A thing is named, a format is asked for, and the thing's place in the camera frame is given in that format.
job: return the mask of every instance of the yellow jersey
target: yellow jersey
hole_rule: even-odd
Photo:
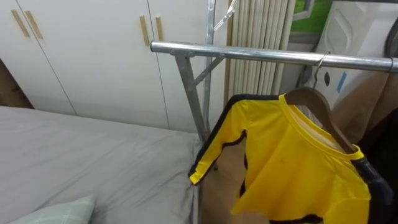
[[[370,215],[372,189],[379,197],[373,207],[391,203],[391,189],[361,150],[343,153],[284,95],[233,96],[189,173],[192,183],[204,178],[225,146],[244,138],[247,171],[232,213],[261,212],[286,223],[365,224],[377,223]]]

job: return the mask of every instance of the hanger hook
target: hanger hook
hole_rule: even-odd
[[[317,82],[318,82],[318,71],[319,71],[319,68],[321,68],[323,60],[324,60],[324,59],[326,58],[326,56],[329,55],[329,54],[330,54],[330,52],[326,52],[326,53],[323,55],[323,57],[321,58],[321,60],[319,60],[319,63],[318,63],[318,65],[317,65],[317,70],[315,71],[315,74],[313,75],[314,78],[315,78],[315,82],[314,82],[314,84],[313,84],[313,86],[312,86],[313,89],[315,89],[315,87],[316,87],[316,85],[317,85]]]

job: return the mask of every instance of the wooden hanger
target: wooden hanger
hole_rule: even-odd
[[[303,87],[286,93],[285,99],[288,105],[306,106],[347,154],[357,151],[333,122],[329,104],[320,92]]]

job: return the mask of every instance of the shirt sleeve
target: shirt sleeve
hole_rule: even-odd
[[[323,216],[324,224],[367,224],[369,200],[349,198],[331,206]]]
[[[247,107],[246,100],[230,99],[190,170],[189,178],[193,184],[204,178],[225,146],[239,144],[246,137]]]

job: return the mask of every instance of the blue sticker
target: blue sticker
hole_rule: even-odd
[[[338,86],[337,86],[337,92],[338,93],[340,93],[341,87],[343,87],[343,84],[344,84],[344,81],[346,80],[346,77],[347,77],[347,73],[343,72],[343,74],[342,74],[342,76],[340,78],[340,82],[338,83]]]

